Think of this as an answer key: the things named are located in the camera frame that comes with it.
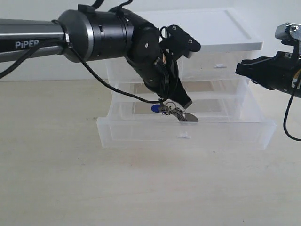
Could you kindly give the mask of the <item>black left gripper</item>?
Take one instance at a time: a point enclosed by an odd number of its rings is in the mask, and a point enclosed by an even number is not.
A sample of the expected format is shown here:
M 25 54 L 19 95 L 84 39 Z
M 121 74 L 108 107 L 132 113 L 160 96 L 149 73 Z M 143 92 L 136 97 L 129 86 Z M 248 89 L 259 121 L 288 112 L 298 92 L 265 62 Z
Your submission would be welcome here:
M 180 79 L 177 61 L 158 44 L 147 47 L 134 45 L 127 53 L 127 62 L 141 77 L 146 88 L 162 99 L 173 99 L 187 109 L 192 99 L 186 93 Z

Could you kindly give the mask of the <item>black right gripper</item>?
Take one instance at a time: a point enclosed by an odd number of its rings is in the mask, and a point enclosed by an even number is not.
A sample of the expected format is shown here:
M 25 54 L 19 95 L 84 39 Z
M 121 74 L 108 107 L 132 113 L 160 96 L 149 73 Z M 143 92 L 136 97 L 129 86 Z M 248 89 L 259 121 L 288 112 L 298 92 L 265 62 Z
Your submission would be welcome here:
M 301 57 L 298 51 L 278 51 L 274 57 L 242 60 L 237 64 L 235 73 L 266 89 L 292 94 L 301 76 Z

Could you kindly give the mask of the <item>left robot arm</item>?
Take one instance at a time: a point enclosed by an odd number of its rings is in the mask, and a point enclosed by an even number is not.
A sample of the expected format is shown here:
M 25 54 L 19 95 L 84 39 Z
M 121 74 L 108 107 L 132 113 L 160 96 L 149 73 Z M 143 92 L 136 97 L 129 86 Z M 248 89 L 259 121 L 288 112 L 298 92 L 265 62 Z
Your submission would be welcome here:
M 192 100 L 179 77 L 177 60 L 188 57 L 200 46 L 182 28 L 157 28 L 123 5 L 107 12 L 97 5 L 78 5 L 52 21 L 1 19 L 0 60 L 12 65 L 4 77 L 24 60 L 64 55 L 75 63 L 123 57 L 160 102 L 173 100 L 188 108 Z

